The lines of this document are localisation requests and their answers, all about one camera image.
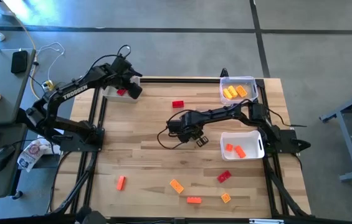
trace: computer mouse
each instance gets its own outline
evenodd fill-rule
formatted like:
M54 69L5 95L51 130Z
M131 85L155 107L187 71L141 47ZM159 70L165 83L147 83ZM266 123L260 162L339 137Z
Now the computer mouse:
M8 161L14 155L15 147L12 145L4 145L0 148L0 171L7 165Z

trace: wooden tabletop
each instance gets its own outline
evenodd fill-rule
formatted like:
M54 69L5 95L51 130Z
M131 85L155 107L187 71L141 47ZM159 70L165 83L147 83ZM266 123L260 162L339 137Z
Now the wooden tabletop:
M262 160L226 162L222 160L219 147L221 133L247 132L255 128L236 120L207 124L204 133L209 142L202 148L189 142L177 149L163 149L156 140L166 121L180 110L172 108L172 101L183 100L184 109L199 111L222 107L219 84L142 83L141 86L143 93L137 104L107 104L103 124L105 140L95 170L91 208L106 217L270 217ZM265 88L270 109L289 123L280 79L265 79ZM88 119L92 96L93 90L76 96L72 120ZM276 116L272 116L272 122L280 128L288 128ZM178 143L177 138L168 137L167 132L160 139L169 147ZM55 208L75 184L80 155L74 152L62 164L55 185ZM299 206L310 213L297 159L281 154L280 164L285 187ZM229 170L232 177L220 184L216 177L225 170ZM125 187L118 191L117 181L121 175L126 177ZM172 179L184 187L181 194L169 185ZM224 193L231 196L230 202L221 200ZM188 204L187 197L201 197L202 204ZM277 190L275 198L281 211Z

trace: gray concrete floor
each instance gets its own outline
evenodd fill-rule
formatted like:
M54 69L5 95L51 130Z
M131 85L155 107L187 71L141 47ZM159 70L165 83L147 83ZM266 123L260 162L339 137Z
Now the gray concrete floor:
M27 25L59 27L226 28L252 29L249 0L94 0L7 1ZM262 29L352 30L352 0L256 0ZM0 16L0 26L16 26ZM5 31L4 49L31 48L23 32ZM130 61L145 75L263 77L255 34L150 32L31 32L38 47L60 42L65 56L51 70L55 82L67 82L91 62L130 44ZM340 174L352 163L339 124L318 117L352 97L352 35L263 35L270 76L281 78L291 121L306 124L298 136L312 147L302 152L303 176L312 213L352 220L352 181ZM55 52L39 57L36 78L46 80ZM34 101L27 88L22 107ZM72 101L61 106L69 117ZM22 173L20 200L0 198L0 218L43 214L53 170Z

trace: white container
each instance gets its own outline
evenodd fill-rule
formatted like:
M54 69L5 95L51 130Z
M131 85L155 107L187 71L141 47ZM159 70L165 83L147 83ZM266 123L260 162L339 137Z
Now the white container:
M232 100L227 99L223 95L223 88L228 88L229 86L233 86L234 88L237 88L237 86L241 85L244 87L245 91L247 92L247 95L244 97L240 97L239 95ZM253 101L259 96L259 93L257 91L256 87L256 81L254 77L222 77L220 79L220 100L221 103L225 105L231 105L233 103L239 103L244 99L250 99Z
M234 147L240 146L244 150L246 156L240 158L234 148L231 152L227 151L227 144L231 144ZM222 133L220 138L220 148L221 156L225 161L243 161L264 157L262 137L258 131L251 131L249 133Z
M130 79L130 81L132 83L136 83L138 86L140 85L140 78L137 76L134 76ZM137 103L138 100L140 99L140 97L138 97L137 99L133 99L131 98L128 93L126 92L123 96L118 95L117 93L117 89L112 87L112 86L108 86L102 93L102 95L107 98L108 101L112 101L112 102L121 102L121 103Z

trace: yellow lego brick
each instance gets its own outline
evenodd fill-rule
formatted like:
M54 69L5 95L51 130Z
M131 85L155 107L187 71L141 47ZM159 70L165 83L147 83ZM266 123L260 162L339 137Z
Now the yellow lego brick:
M229 100L232 99L232 95L231 95L231 93L228 91L228 89L223 89L223 95L224 95L224 97L226 97L226 98L229 99Z
M233 86L228 86L228 92L231 93L231 96L232 96L233 98L235 98L235 97L238 96L238 93L237 93L237 91L234 89Z
M231 200L230 195L225 193L224 195L221 195L221 199L223 199L224 203L227 203Z
M236 90L237 90L237 93L240 95L240 97L244 97L248 94L244 89L244 87L242 86L238 86Z
M179 182L177 182L176 179L173 179L171 182L170 182L170 185L177 191L177 193L181 193L183 190L184 190L184 187L181 186L181 184Z

